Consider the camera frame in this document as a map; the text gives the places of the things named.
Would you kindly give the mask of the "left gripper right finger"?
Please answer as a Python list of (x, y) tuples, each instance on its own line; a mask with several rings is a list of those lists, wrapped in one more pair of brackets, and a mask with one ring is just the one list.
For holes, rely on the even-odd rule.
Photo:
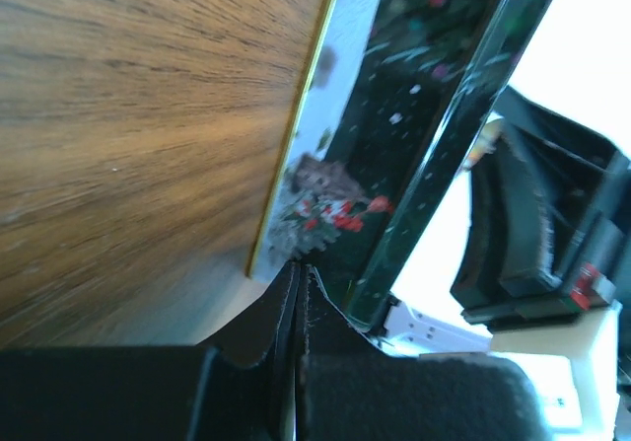
[(307, 267), (296, 306), (300, 440), (544, 440), (533, 383), (486, 353), (392, 357), (328, 300)]

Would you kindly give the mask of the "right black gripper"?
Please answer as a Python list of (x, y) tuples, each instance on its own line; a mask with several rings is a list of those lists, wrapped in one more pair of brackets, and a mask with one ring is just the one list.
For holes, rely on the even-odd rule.
[(505, 90), (501, 132), (470, 173), (470, 228), (451, 289), (489, 331), (565, 324), (630, 283), (630, 161), (608, 138)]

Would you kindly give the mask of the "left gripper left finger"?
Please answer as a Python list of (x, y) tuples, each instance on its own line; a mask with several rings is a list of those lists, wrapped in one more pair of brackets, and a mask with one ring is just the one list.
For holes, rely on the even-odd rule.
[(5, 440), (274, 440), (300, 268), (196, 345), (6, 349)]

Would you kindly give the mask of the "gold tin of gummies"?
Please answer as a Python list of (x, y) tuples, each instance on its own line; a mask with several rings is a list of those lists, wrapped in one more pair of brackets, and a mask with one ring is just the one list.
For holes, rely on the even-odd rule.
[(334, 0), (248, 267), (370, 328), (552, 0)]

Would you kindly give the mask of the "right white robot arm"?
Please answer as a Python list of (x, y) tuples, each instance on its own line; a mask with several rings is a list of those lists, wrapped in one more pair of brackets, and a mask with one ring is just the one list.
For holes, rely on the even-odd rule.
[(460, 320), (390, 298), (386, 340), (516, 355), (567, 439), (604, 439), (630, 386), (630, 161), (513, 89), (490, 127), (494, 150), (467, 162), (470, 227), (450, 289)]

